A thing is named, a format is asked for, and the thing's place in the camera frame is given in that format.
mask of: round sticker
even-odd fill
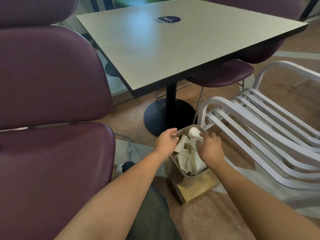
[[[162,16],[156,19],[156,21],[159,23],[167,23],[167,24],[178,23],[180,20],[181,18],[175,17],[175,16]]]

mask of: white slatted chair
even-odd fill
[[[243,90],[231,100],[215,96],[204,101],[199,109],[198,125],[205,130],[217,125],[280,184],[291,189],[315,193],[311,196],[286,200],[286,204],[295,209],[320,206],[320,194],[318,194],[320,184],[303,182],[320,180],[320,132],[258,91],[265,72],[274,67],[288,68],[320,82],[320,74],[317,72],[288,61],[273,62],[259,72],[253,88]],[[209,104],[216,104],[218,107],[206,111]],[[251,147],[257,149],[259,153],[246,145],[223,122],[228,122],[238,133],[246,137]],[[258,155],[261,153],[268,160]],[[284,178],[281,172],[298,180],[298,183]]]

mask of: table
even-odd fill
[[[176,83],[193,69],[235,59],[248,47],[285,39],[308,25],[201,0],[169,0],[77,18],[134,98],[167,87],[166,98],[144,113],[146,128],[156,136],[192,124],[194,109],[175,95]]]

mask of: purple chair seat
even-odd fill
[[[1,132],[1,239],[56,237],[110,181],[115,146],[96,122]]]
[[[231,60],[216,66],[192,72],[189,82],[206,88],[224,87],[246,79],[252,75],[252,65],[241,60]]]

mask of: right hand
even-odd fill
[[[221,138],[215,133],[202,133],[204,141],[201,145],[200,141],[196,142],[199,157],[207,167],[215,166],[224,162],[224,152],[221,146]]]

